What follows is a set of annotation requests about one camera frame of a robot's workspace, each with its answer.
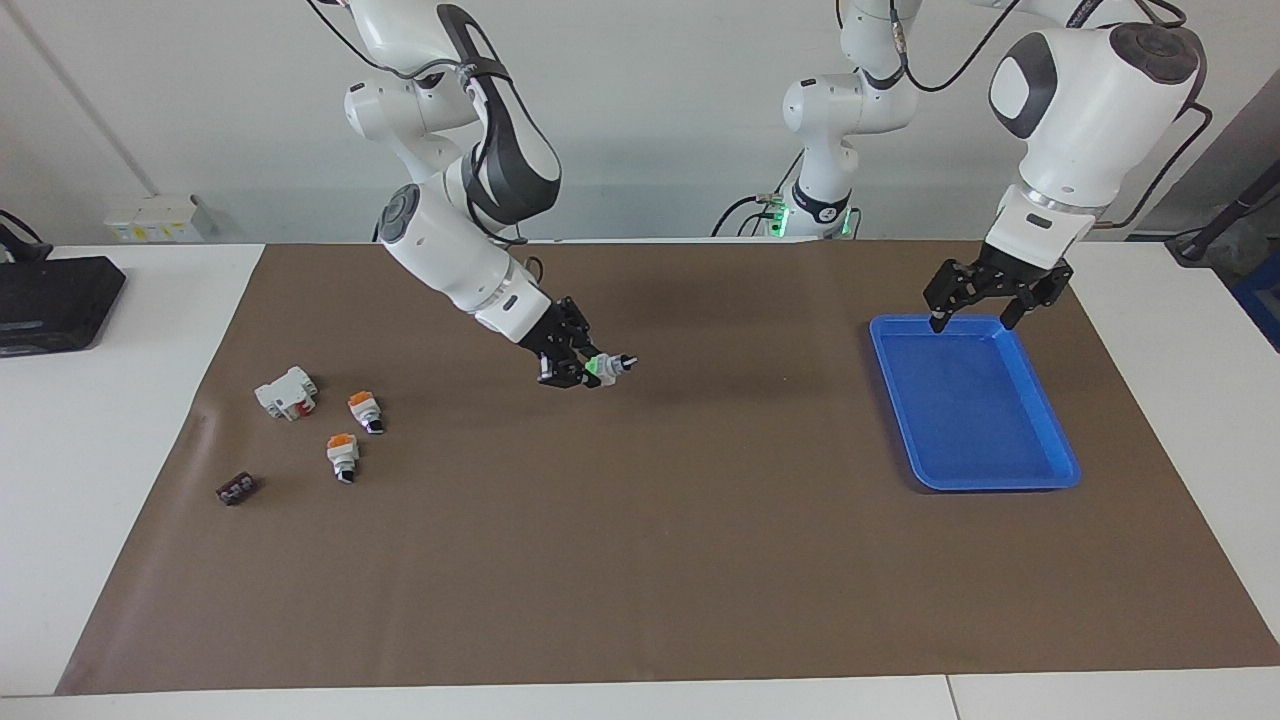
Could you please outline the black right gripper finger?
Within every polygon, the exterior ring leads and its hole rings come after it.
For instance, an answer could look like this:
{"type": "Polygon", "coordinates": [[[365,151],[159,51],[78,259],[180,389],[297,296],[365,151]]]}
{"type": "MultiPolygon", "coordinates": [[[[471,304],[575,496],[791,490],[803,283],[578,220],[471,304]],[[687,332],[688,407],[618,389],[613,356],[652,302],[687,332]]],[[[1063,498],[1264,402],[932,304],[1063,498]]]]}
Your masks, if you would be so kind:
{"type": "Polygon", "coordinates": [[[590,336],[590,323],[572,297],[559,300],[561,325],[570,347],[585,360],[591,360],[602,351],[590,336]]]}
{"type": "Polygon", "coordinates": [[[577,359],[539,355],[539,363],[540,369],[538,383],[540,386],[562,389],[573,388],[576,386],[585,386],[588,388],[596,388],[602,386],[602,379],[595,375],[586,364],[577,359]]]}

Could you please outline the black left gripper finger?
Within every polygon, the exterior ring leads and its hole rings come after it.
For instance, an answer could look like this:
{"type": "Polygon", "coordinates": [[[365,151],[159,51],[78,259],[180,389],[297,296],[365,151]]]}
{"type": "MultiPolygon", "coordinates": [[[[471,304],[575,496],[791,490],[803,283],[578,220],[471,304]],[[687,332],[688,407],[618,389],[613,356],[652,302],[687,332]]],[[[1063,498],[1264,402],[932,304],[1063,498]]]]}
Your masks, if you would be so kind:
{"type": "Polygon", "coordinates": [[[984,272],[978,261],[965,264],[952,258],[941,264],[923,291],[933,333],[941,334],[956,313],[984,299],[984,272]]]}
{"type": "Polygon", "coordinates": [[[1065,274],[1048,274],[1032,286],[1019,286],[1012,300],[1000,315],[1006,331],[1012,331],[1018,323],[1038,307],[1053,306],[1066,288],[1065,274]]]}

